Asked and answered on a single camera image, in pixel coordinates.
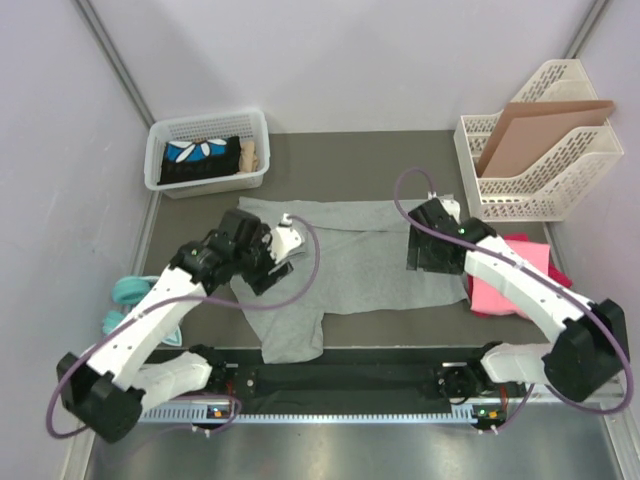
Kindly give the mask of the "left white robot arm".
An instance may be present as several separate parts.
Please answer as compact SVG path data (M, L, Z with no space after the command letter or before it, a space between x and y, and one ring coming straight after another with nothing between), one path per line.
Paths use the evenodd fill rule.
M123 439L148 410L199 390L216 396L227 374L206 355L186 351L145 369L155 348L213 293L241 277L261 295L292 272L291 253L304 242L289 214L271 227L249 212L225 212L204 239L179 247L149 292L102 343L57 366L52 400L107 443Z

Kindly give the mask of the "grey t shirt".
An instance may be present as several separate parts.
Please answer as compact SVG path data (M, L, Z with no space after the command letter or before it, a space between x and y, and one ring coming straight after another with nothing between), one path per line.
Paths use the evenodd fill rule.
M241 279L231 289L239 303L257 305L244 316L261 342L267 364L298 363L323 352L322 320L377 310L437 307L466 299L457 275L406 268L409 223L391 201L274 202L242 197L240 209L269 225L283 214L313 227L291 263L294 270L261 296ZM314 257L314 245L320 258Z

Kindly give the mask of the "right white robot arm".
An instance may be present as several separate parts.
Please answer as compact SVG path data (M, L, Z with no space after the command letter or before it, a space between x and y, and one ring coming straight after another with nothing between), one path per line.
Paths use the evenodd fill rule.
M469 360L466 380L476 394L503 383L550 387L571 402L583 402L630 362L623 310L596 303L562 287L517 254L477 218L459 223L432 198L406 213L410 223L407 267L466 274L497 290L534 322L546 343L493 342Z

